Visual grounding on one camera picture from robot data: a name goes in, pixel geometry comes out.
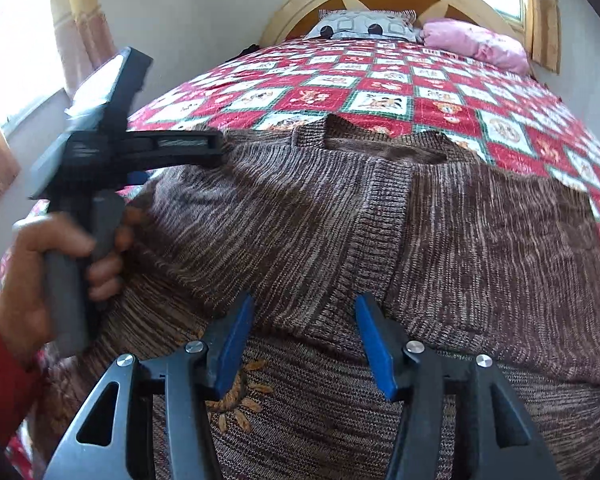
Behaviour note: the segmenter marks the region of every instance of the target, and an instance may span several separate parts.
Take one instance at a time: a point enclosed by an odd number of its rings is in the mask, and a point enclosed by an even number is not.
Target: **finger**
[[[45,253],[59,251],[73,258],[91,254],[95,240],[65,213],[21,220],[13,225],[16,233],[14,250]]]
[[[103,259],[91,264],[87,269],[87,280],[95,286],[108,282],[122,271],[122,258],[115,253],[109,253]]]
[[[92,286],[89,289],[89,298],[91,301],[104,301],[122,290],[122,280],[120,278],[111,278],[108,282],[102,285]]]
[[[126,225],[138,225],[144,220],[144,212],[137,207],[131,205],[125,208],[125,213],[122,217],[122,223]]]
[[[119,253],[128,250],[134,242],[134,230],[128,225],[121,225],[116,229],[115,247]]]

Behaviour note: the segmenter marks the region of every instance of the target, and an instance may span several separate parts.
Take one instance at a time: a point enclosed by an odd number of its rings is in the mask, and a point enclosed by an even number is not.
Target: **blue clamp pad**
[[[149,174],[146,171],[131,171],[126,174],[128,186],[142,186],[147,180],[149,180]]]
[[[411,384],[410,371],[402,353],[406,342],[403,328],[395,321],[385,319],[369,293],[356,298],[356,322],[378,389],[391,402],[402,400],[404,389]]]
[[[222,399],[234,383],[251,331],[253,314],[253,298],[243,292],[227,315],[211,322],[202,336],[202,341],[208,346],[205,386],[216,400]]]

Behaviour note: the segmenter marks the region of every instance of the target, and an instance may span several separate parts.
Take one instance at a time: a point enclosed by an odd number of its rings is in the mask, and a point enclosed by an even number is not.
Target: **black tool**
[[[441,356],[410,341],[370,294],[356,321],[378,388],[403,400],[387,480],[434,480],[445,394],[456,395],[453,478],[560,480],[554,459],[509,381],[492,359]]]
[[[75,93],[67,130],[32,169],[33,199],[49,199],[48,212],[64,211],[96,238],[91,258],[75,261],[47,253],[46,293],[62,357],[95,337],[102,306],[89,300],[84,271],[112,250],[125,203],[115,192],[133,172],[221,164],[222,133],[128,132],[127,115],[152,59],[127,47],[93,73]]]
[[[253,313],[243,293],[201,340],[148,361],[118,357],[64,434],[45,480],[154,479],[154,395],[165,396],[171,478],[221,480],[205,400],[222,399],[232,386]]]

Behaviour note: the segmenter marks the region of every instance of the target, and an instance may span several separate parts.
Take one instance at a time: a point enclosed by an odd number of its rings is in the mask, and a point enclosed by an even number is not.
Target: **grip handle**
[[[60,197],[49,204],[49,212],[69,214],[96,240],[91,258],[74,260],[57,251],[45,254],[46,297],[60,357],[81,352],[96,335],[102,305],[89,299],[85,272],[91,261],[113,249],[124,209],[124,199],[112,190],[93,196]]]

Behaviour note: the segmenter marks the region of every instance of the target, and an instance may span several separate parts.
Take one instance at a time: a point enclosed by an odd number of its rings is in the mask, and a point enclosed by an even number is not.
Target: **bed frame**
[[[273,15],[260,45],[270,46],[304,36],[318,23],[319,9],[413,9],[418,15],[419,25],[431,18],[453,18],[511,36],[524,44],[522,35],[516,33],[503,17],[482,0],[289,0]]]

